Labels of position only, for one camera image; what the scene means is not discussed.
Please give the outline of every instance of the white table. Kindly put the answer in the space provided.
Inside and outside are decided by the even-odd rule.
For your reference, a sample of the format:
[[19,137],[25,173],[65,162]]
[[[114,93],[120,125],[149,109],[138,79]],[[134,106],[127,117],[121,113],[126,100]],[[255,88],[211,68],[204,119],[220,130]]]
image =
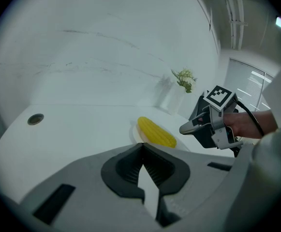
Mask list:
[[[44,119],[30,126],[37,113]],[[37,184],[82,157],[136,143],[133,128],[146,116],[167,128],[191,151],[234,157],[229,149],[204,149],[179,133],[187,119],[155,107],[31,105],[0,139],[0,192],[19,203]]]

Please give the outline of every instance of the vase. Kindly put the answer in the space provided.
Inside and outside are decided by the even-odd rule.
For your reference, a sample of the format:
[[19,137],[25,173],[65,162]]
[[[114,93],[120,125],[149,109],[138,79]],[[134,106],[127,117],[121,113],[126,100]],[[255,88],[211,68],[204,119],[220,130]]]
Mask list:
[[179,86],[176,83],[173,84],[171,96],[167,106],[168,113],[170,115],[177,114],[185,94],[186,94],[185,87]]

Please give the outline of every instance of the human hand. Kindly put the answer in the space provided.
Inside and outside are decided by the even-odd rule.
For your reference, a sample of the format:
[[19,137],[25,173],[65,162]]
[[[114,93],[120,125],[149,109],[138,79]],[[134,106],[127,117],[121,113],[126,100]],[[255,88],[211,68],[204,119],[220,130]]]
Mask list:
[[[264,134],[275,131],[278,126],[270,110],[264,112],[254,112],[253,115],[260,124]],[[234,136],[261,138],[256,125],[247,113],[227,113],[223,115],[223,122],[233,130]]]

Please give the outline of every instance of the black cable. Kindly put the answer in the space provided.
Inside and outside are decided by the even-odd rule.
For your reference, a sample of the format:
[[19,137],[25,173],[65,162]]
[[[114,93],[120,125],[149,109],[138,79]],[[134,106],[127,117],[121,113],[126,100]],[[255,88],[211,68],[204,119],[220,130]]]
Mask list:
[[248,115],[253,120],[254,124],[256,125],[258,131],[260,132],[261,136],[263,137],[264,132],[262,130],[262,127],[260,126],[260,124],[258,123],[256,118],[254,117],[254,115],[249,111],[249,109],[243,103],[241,103],[240,101],[236,101],[235,99],[234,99],[234,101],[237,103],[238,106],[240,106],[242,109],[244,109],[248,113]]

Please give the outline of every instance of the white wall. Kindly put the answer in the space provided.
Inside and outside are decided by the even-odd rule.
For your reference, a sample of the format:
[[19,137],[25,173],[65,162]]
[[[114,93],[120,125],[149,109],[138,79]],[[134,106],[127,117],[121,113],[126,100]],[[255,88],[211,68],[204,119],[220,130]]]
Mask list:
[[0,114],[29,104],[154,106],[170,69],[211,85],[218,52],[197,0],[15,0],[0,21]]
[[273,77],[276,76],[281,69],[281,65],[254,52],[222,49],[215,77],[215,82],[219,85],[224,85],[230,58],[256,67]]

